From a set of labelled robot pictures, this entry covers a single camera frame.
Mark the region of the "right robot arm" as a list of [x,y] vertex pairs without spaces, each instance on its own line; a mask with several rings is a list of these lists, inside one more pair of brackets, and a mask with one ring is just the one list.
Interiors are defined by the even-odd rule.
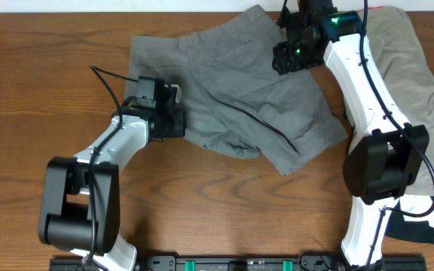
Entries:
[[420,169],[429,143],[390,95],[374,62],[366,16],[340,12],[331,1],[301,1],[283,7],[277,25],[285,41],[273,48],[280,75],[324,65],[344,96],[353,139],[343,165],[353,203],[338,256],[309,256],[304,270],[424,270],[422,257],[385,257],[381,243],[391,212]]

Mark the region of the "grey shorts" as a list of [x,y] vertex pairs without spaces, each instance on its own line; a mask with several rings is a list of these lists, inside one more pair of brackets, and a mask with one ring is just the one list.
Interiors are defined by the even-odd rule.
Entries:
[[182,89],[185,138],[229,157],[265,156],[289,175],[347,137],[308,70],[279,75],[283,37],[255,5],[214,28],[178,38],[136,35],[129,74]]

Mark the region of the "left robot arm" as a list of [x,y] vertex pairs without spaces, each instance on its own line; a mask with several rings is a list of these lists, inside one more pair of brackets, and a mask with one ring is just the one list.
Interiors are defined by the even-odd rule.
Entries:
[[119,233],[120,173],[152,140],[185,135],[182,90],[160,78],[139,77],[136,92],[116,104],[109,127],[72,157],[46,168],[38,237],[70,251],[51,270],[134,270],[136,247]]

